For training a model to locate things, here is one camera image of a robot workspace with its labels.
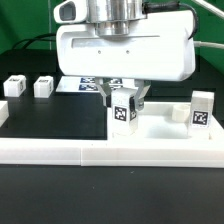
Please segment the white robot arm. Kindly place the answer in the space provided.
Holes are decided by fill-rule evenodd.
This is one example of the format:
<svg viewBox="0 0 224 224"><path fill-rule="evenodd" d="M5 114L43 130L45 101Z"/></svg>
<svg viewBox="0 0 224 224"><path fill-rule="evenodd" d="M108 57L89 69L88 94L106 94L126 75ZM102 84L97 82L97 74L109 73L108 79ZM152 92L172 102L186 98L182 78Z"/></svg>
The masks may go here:
<svg viewBox="0 0 224 224"><path fill-rule="evenodd" d="M179 0L65 0L54 19L61 71L93 77L105 104L112 101L106 78L132 79L140 110L152 80L182 81L195 70L198 18Z"/></svg>

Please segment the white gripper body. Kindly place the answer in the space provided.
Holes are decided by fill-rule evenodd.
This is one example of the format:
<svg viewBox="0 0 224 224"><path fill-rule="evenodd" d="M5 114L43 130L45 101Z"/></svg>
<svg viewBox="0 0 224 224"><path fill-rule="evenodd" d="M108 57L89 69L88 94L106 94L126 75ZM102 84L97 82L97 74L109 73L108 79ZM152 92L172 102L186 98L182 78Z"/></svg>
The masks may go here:
<svg viewBox="0 0 224 224"><path fill-rule="evenodd" d="M182 81L195 70L190 11L155 13L123 36L99 37L91 24L57 31L59 67L66 75Z"/></svg>

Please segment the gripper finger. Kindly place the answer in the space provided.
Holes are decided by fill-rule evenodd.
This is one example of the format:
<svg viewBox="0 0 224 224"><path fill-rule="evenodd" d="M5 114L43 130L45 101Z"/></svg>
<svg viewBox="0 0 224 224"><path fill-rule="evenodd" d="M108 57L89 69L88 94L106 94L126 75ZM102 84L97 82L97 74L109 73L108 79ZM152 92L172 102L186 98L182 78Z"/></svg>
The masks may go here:
<svg viewBox="0 0 224 224"><path fill-rule="evenodd" d="M95 84L103 98L103 105L105 107L111 106L111 93L112 89L110 87L112 79L111 78L95 78Z"/></svg>
<svg viewBox="0 0 224 224"><path fill-rule="evenodd" d="M136 87L134 95L135 108L141 111L144 108L144 97L151 86L151 82L149 80L135 79L134 86Z"/></svg>

